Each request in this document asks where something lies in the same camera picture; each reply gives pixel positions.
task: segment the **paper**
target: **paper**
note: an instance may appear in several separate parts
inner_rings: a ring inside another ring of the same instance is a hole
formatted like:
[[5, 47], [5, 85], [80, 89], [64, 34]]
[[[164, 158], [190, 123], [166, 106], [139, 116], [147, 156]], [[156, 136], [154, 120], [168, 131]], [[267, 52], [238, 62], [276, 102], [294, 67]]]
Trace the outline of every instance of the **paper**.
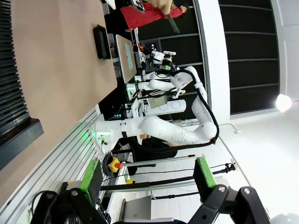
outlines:
[[126, 55], [127, 55], [127, 60], [128, 60], [128, 67], [129, 67], [129, 70], [132, 70], [133, 62], [132, 62], [132, 57], [131, 57], [130, 45], [125, 43], [125, 48], [126, 48]]

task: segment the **green object in hand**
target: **green object in hand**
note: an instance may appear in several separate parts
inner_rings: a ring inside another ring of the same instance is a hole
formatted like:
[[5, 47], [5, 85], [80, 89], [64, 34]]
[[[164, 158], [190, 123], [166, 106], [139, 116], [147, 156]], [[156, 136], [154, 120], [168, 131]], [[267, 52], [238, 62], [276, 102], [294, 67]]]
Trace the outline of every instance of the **green object in hand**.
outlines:
[[179, 29], [178, 26], [176, 25], [175, 21], [173, 20], [173, 18], [171, 17], [170, 14], [167, 15], [168, 21], [170, 22], [170, 25], [172, 27], [172, 29], [174, 30], [174, 32], [176, 34], [179, 34]]

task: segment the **light bulb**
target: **light bulb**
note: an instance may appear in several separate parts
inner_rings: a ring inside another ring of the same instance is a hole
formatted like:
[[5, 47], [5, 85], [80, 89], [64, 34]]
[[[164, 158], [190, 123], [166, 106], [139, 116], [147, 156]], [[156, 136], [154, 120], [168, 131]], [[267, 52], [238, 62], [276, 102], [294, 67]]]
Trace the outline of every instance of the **light bulb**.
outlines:
[[276, 99], [276, 107], [280, 112], [284, 113], [292, 106], [292, 100], [284, 94], [279, 94]]

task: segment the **screw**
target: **screw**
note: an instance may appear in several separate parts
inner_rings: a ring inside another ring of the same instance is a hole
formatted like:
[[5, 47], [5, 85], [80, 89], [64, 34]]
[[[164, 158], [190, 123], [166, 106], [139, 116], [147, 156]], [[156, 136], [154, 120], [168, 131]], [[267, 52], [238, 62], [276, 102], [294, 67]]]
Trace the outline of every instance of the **screw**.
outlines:
[[223, 191], [225, 191], [225, 187], [219, 187], [218, 190], [223, 192]]
[[48, 198], [48, 199], [51, 199], [52, 197], [53, 197], [52, 194], [47, 194], [47, 198]]
[[78, 192], [74, 190], [74, 191], [71, 192], [71, 195], [73, 195], [73, 196], [77, 196], [77, 195], [78, 195]]
[[248, 188], [245, 188], [245, 189], [244, 189], [244, 192], [245, 192], [246, 194], [249, 194], [249, 193], [250, 193], [250, 190], [249, 190]]

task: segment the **yellow object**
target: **yellow object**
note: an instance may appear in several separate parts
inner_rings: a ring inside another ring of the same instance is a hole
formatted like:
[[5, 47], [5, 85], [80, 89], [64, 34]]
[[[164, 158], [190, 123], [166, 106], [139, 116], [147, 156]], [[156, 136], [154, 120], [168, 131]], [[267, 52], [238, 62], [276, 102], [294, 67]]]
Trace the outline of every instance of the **yellow object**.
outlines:
[[131, 184], [131, 183], [134, 183], [134, 182], [135, 182], [134, 180], [129, 179], [129, 180], [126, 181], [126, 184]]
[[111, 169], [113, 173], [116, 173], [119, 168], [122, 168], [122, 164], [119, 162], [119, 160], [113, 156], [113, 160], [111, 163], [108, 164], [108, 167]]

